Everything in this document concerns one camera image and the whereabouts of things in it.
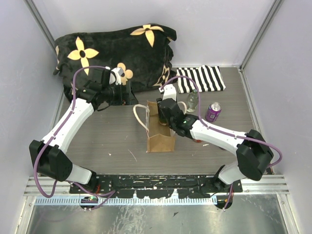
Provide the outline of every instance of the purple soda can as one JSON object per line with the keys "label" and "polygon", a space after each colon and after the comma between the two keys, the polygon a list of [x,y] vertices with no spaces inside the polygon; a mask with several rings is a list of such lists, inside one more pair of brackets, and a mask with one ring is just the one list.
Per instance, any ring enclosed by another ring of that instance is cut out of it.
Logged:
{"label": "purple soda can", "polygon": [[221,113],[221,105],[217,102],[214,102],[210,104],[208,107],[206,113],[206,120],[208,122],[215,122],[220,113]]}

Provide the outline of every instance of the scratch on table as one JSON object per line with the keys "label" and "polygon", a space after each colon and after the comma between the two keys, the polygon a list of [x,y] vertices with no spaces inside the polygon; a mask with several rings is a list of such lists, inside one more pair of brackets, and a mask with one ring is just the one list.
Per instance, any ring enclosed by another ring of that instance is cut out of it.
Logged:
{"label": "scratch on table", "polygon": [[134,154],[128,149],[128,151],[132,154],[132,156],[135,158],[136,162],[137,162],[137,159],[136,157],[134,156]]}

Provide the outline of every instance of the black mounting plate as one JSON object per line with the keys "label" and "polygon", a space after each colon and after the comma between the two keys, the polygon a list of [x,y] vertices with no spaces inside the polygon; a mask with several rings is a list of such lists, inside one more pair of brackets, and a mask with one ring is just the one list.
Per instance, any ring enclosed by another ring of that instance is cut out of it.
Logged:
{"label": "black mounting plate", "polygon": [[[136,192],[138,198],[148,196],[169,198],[176,189],[178,197],[205,198],[209,193],[227,193],[229,188],[218,191],[212,185],[213,175],[97,175],[100,194],[115,190],[112,197],[132,198]],[[243,191],[240,180],[233,183],[235,193]],[[84,194],[76,185],[70,188],[71,194]]]}

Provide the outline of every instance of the brown paper bag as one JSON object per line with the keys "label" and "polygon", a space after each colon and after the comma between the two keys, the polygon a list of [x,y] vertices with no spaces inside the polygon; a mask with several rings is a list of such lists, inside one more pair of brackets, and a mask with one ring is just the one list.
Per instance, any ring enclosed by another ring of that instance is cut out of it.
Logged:
{"label": "brown paper bag", "polygon": [[[146,110],[146,124],[137,116],[136,108]],[[147,134],[147,153],[149,152],[173,152],[175,150],[175,132],[159,123],[158,108],[156,102],[147,102],[147,106],[135,105],[133,107],[136,119],[145,128]]]}

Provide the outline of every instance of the clear bottle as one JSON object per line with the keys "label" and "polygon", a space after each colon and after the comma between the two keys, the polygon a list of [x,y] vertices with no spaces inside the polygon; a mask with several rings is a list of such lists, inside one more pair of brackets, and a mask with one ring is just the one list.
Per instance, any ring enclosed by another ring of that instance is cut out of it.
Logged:
{"label": "clear bottle", "polygon": [[187,112],[194,112],[196,106],[198,105],[198,92],[196,89],[193,89],[193,91],[187,96],[187,104],[188,109]]}

